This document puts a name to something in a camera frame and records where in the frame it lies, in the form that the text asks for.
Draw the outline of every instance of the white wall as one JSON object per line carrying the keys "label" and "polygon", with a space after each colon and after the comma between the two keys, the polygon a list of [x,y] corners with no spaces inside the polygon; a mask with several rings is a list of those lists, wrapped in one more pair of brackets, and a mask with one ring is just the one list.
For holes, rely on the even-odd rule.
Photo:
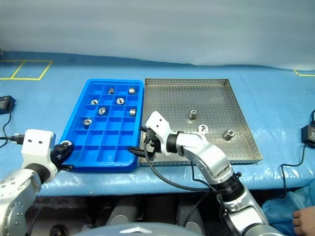
{"label": "white wall", "polygon": [[314,0],[0,0],[4,51],[315,69]]}

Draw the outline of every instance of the blue tablecloth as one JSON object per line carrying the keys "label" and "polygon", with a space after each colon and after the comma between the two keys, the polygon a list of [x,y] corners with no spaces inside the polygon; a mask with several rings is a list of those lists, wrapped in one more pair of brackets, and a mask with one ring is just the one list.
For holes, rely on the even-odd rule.
{"label": "blue tablecloth", "polygon": [[[301,127],[310,122],[315,109],[315,77],[300,77],[291,70],[260,66],[194,66],[135,59],[91,57],[67,54],[5,53],[1,59],[53,60],[40,81],[0,80],[0,96],[12,95],[16,105],[7,134],[29,128],[50,130],[57,141],[70,117],[86,80],[90,78],[228,78],[253,137],[264,158],[253,165],[234,166],[242,172],[249,189],[282,188],[281,163],[296,164],[302,155]],[[25,76],[39,68],[25,64]],[[0,63],[1,74],[9,66]],[[0,116],[2,126],[8,115]],[[0,149],[0,178],[19,169],[21,146],[9,143]],[[314,178],[315,150],[307,148],[305,163],[287,168],[288,187],[300,187]],[[201,187],[191,180],[189,166],[157,167],[168,179]],[[61,171],[45,184],[41,196],[107,195],[182,192],[158,179],[148,167],[130,173],[70,173]]]}

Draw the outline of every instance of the perforated metal tray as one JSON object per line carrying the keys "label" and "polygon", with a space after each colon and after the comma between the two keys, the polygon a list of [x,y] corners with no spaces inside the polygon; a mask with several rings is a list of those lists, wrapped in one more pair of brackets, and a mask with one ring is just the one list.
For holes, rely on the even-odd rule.
{"label": "perforated metal tray", "polygon": [[[198,110],[190,119],[190,110]],[[142,123],[153,112],[160,112],[173,131],[197,132],[199,125],[209,127],[207,140],[220,147],[232,164],[250,164],[262,160],[228,79],[146,79]],[[236,132],[231,141],[222,138],[227,129]],[[143,147],[144,134],[141,135]],[[146,165],[141,158],[140,164]],[[187,165],[177,154],[158,153],[155,165]]]}

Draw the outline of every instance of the black wire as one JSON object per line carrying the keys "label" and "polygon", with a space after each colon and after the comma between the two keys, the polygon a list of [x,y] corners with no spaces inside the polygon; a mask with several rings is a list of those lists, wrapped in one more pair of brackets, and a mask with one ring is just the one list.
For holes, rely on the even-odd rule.
{"label": "black wire", "polygon": [[36,222],[36,220],[37,220],[37,218],[38,218],[38,215],[39,215],[40,211],[42,210],[42,208],[43,208],[42,206],[40,206],[40,207],[38,208],[38,210],[37,210],[37,212],[36,212],[36,214],[35,214],[33,220],[31,221],[31,224],[30,224],[29,229],[28,229],[28,234],[27,234],[27,236],[31,236],[31,233],[32,233],[34,224],[35,224],[35,222]]}
{"label": "black wire", "polygon": [[[5,136],[6,138],[7,138],[8,136],[6,135],[5,127],[10,123],[11,117],[12,117],[12,110],[10,111],[9,120],[7,121],[7,123],[4,124],[4,126],[3,126],[3,128],[2,128],[2,131],[3,131],[4,136]],[[4,147],[7,143],[8,143],[8,139],[5,140],[5,142],[0,146],[0,148]]]}
{"label": "black wire", "polygon": [[302,159],[300,161],[299,164],[296,165],[292,165],[292,164],[281,164],[281,171],[282,171],[282,175],[283,175],[283,196],[281,198],[284,198],[286,196],[286,181],[285,181],[285,175],[284,175],[284,166],[289,166],[289,167],[298,167],[300,165],[303,164],[304,162],[304,156],[305,156],[305,148],[306,148],[307,144],[304,144],[303,146],[303,154],[302,154]]}
{"label": "black wire", "polygon": [[186,219],[185,219],[185,221],[184,221],[184,223],[183,223],[183,227],[186,226],[186,224],[187,224],[189,218],[191,217],[192,213],[196,210],[196,208],[199,206],[199,204],[200,204],[203,200],[205,200],[206,197],[207,197],[210,193],[212,193],[212,191],[209,191],[209,192],[205,193],[205,194],[199,199],[199,201],[193,206],[193,208],[190,210],[189,214],[187,215],[187,217],[186,217]]}
{"label": "black wire", "polygon": [[315,114],[315,110],[312,111],[312,113],[311,113],[311,125],[315,125],[314,114]]}
{"label": "black wire", "polygon": [[220,218],[220,221],[223,223],[224,222],[223,220],[224,202],[223,202],[223,197],[221,194],[218,194],[218,199],[220,201],[219,218]]}
{"label": "black wire", "polygon": [[208,184],[207,182],[201,180],[201,179],[197,179],[195,178],[195,171],[194,171],[194,168],[193,168],[193,163],[192,161],[190,162],[190,166],[191,166],[191,177],[192,177],[192,180],[193,181],[196,181],[196,182],[200,182],[200,183],[203,183],[204,185],[206,185],[208,188],[211,188],[210,184]]}
{"label": "black wire", "polygon": [[145,154],[145,157],[146,157],[146,160],[147,160],[147,163],[150,167],[150,169],[153,171],[153,173],[159,177],[161,180],[163,180],[164,182],[174,186],[174,187],[177,187],[177,188],[181,188],[181,189],[184,189],[184,190],[189,190],[189,191],[207,191],[209,190],[209,188],[193,188],[193,187],[188,187],[188,186],[184,186],[184,185],[181,185],[181,184],[178,184],[178,183],[174,183],[168,179],[166,179],[165,177],[163,177],[159,172],[156,171],[156,169],[154,168],[154,166],[152,165],[150,159],[149,159],[149,154],[148,154],[148,150],[147,150],[147,142],[144,143],[144,147],[143,147],[143,150],[144,150],[144,154]]}

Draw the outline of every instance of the finger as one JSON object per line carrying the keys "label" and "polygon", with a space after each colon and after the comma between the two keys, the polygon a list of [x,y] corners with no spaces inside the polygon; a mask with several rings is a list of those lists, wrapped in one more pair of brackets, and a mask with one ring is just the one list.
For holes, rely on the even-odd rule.
{"label": "finger", "polygon": [[304,233],[302,232],[302,229],[301,229],[300,226],[299,226],[299,227],[295,227],[295,228],[294,228],[294,232],[295,232],[296,235],[303,235],[303,234],[304,234]]}
{"label": "finger", "polygon": [[294,213],[293,213],[293,217],[297,218],[300,216],[300,211],[299,210],[296,210]]}
{"label": "finger", "polygon": [[295,218],[292,220],[292,223],[295,225],[295,226],[300,226],[300,218]]}

